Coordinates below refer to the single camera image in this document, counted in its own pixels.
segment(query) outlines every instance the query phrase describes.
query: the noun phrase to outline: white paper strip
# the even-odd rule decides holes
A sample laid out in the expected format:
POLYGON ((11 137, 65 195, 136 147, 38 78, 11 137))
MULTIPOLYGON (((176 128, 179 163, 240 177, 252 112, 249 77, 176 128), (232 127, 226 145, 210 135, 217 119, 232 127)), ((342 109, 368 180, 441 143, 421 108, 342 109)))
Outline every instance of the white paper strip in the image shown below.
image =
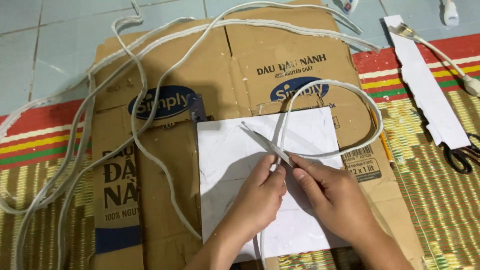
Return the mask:
MULTIPOLYGON (((400 15, 385 17, 387 27, 403 22, 400 15)), ((467 134, 453 112, 440 86, 430 72, 413 40, 390 33, 395 53, 401 62, 402 77, 413 94, 417 107, 429 124, 427 129, 436 145, 445 142, 451 149, 469 146, 467 134)))
MULTIPOLYGON (((267 150, 242 129, 242 122, 272 140, 277 123, 284 113, 198 123, 200 194, 202 204, 202 237, 205 242, 222 220, 241 185, 267 150)), ((330 108, 291 112, 285 149, 302 154, 324 154, 338 151, 330 108)), ((325 165, 340 168, 340 157, 322 160, 325 165)), ((324 232, 302 187, 287 169, 287 194, 276 220, 265 231, 265 256, 346 246, 332 233, 324 232)), ((236 262, 260 258, 256 241, 248 242, 236 262)))

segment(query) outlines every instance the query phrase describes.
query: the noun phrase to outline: left hand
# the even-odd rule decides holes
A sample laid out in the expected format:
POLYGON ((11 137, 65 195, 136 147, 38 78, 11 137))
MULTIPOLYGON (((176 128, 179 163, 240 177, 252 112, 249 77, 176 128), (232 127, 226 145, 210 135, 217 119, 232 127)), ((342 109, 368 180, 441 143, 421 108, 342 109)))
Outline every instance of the left hand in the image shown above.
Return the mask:
POLYGON ((279 165, 274 172, 269 171, 276 159, 266 155, 257 163, 217 229, 240 234, 246 243, 276 219, 282 196, 287 192, 285 168, 279 165))

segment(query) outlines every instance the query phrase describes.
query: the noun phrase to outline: tiled floor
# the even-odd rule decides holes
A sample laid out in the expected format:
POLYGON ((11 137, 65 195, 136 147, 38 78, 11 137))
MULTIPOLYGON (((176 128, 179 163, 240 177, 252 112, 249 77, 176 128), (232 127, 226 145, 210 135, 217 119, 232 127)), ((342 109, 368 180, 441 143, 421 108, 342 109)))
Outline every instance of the tiled floor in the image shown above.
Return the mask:
MULTIPOLYGON (((122 33, 149 30, 180 16, 212 17, 249 0, 137 0, 141 26, 122 33)), ((361 38, 388 46, 380 19, 402 15, 426 40, 480 32, 480 1, 456 0, 461 24, 449 29, 441 21, 442 0, 360 0, 350 16, 361 38)), ((338 7, 340 0, 323 0, 338 7)), ((134 14, 130 0, 4 0, 0 3, 0 115, 28 100, 44 97, 71 84, 92 64, 95 50, 113 36, 111 23, 134 14)), ((354 35, 340 25, 343 33, 354 35)), ((63 101, 83 98, 86 87, 63 101)))

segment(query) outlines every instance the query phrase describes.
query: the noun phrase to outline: barcode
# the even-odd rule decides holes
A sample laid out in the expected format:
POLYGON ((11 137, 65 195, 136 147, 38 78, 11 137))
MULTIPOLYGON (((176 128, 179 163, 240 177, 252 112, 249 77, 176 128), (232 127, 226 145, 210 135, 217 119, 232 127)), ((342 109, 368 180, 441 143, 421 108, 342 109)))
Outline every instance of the barcode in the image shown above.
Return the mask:
POLYGON ((356 157, 359 155, 366 155, 366 154, 373 154, 373 151, 370 145, 345 153, 343 154, 343 158, 348 159, 348 158, 356 157))

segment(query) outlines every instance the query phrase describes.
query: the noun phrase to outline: scissors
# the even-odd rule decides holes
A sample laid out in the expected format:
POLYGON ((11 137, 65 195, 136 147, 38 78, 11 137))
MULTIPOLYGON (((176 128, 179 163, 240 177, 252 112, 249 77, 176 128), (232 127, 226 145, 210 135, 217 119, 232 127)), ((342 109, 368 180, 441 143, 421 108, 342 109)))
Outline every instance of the scissors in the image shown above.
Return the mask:
POLYGON ((257 137, 260 138, 260 140, 262 140, 263 142, 267 143, 267 145, 281 158, 283 159, 283 161, 285 161, 288 165, 290 165, 292 168, 296 168, 298 167, 297 164, 295 162, 292 161, 292 159, 282 150, 280 150, 280 147, 278 147, 276 144, 274 144, 272 141, 270 141, 269 139, 267 139, 265 136, 263 136, 262 134, 254 131, 253 129, 251 129, 246 123, 243 123, 243 125, 248 128, 250 131, 252 131, 253 133, 255 133, 255 135, 257 135, 257 137))
POLYGON ((467 136, 471 143, 470 146, 453 150, 450 149, 446 144, 444 147, 445 159, 447 160, 448 164, 450 164, 455 171, 462 174, 472 173, 473 167, 469 160, 480 167, 480 149, 472 142, 472 138, 480 142, 480 136, 472 133, 467 133, 467 136), (454 158, 461 164, 460 167, 454 162, 454 158))

